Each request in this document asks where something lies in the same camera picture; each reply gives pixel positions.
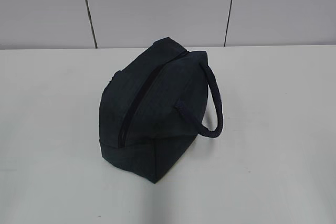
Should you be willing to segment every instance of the lunch bag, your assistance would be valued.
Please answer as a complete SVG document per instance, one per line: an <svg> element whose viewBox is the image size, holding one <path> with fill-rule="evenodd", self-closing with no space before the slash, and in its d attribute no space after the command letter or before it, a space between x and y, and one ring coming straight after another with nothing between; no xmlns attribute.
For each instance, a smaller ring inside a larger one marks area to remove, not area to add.
<svg viewBox="0 0 336 224"><path fill-rule="evenodd" d="M217 128L202 125L208 86ZM156 183L198 134L223 129L221 95L205 51L189 52L171 38L153 43L117 71L99 106L101 153L113 166Z"/></svg>

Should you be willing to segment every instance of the bag handle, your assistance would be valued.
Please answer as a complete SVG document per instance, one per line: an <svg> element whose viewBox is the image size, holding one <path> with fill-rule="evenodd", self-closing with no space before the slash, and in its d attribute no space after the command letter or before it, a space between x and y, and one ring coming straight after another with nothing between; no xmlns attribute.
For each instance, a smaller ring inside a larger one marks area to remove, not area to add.
<svg viewBox="0 0 336 224"><path fill-rule="evenodd" d="M184 120L194 125L200 135L215 138L221 134L224 126L221 95L218 89L216 78L211 68L207 64L202 62L200 63L200 65L205 73L215 104L217 113L217 128L214 131L210 131L208 128L203 126L202 122L198 121L198 119L192 114L192 112L185 106L184 102L180 99L178 99L178 101L176 102L175 108L179 111Z"/></svg>

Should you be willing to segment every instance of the handbag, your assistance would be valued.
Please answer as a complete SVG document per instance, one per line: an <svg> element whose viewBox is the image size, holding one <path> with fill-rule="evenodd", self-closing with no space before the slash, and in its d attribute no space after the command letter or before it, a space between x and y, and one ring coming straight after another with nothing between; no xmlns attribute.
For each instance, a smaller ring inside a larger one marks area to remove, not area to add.
<svg viewBox="0 0 336 224"><path fill-rule="evenodd" d="M217 128L202 125L208 86ZM218 137L223 129L222 101L205 51L189 52L171 38L153 43L117 71L102 93L99 142L113 166L156 183L198 134Z"/></svg>

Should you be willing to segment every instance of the dark navy bag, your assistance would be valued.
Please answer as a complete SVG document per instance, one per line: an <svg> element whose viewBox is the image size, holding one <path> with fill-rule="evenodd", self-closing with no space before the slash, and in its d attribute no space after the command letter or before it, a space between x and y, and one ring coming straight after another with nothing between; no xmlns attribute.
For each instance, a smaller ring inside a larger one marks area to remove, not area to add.
<svg viewBox="0 0 336 224"><path fill-rule="evenodd" d="M217 128L202 125L208 86ZM99 107L104 159L156 183L198 134L218 137L223 129L221 95L205 51L189 52L167 37L114 74Z"/></svg>

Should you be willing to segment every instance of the bag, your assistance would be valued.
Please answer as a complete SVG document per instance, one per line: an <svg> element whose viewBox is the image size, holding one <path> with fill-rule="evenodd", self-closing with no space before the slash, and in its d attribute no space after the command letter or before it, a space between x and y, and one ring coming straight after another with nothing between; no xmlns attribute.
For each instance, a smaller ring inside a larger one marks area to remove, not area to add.
<svg viewBox="0 0 336 224"><path fill-rule="evenodd" d="M217 128L202 125L208 85ZM156 183L198 134L218 137L223 129L221 95L205 51L189 52L167 37L153 43L103 91L99 137L104 159Z"/></svg>

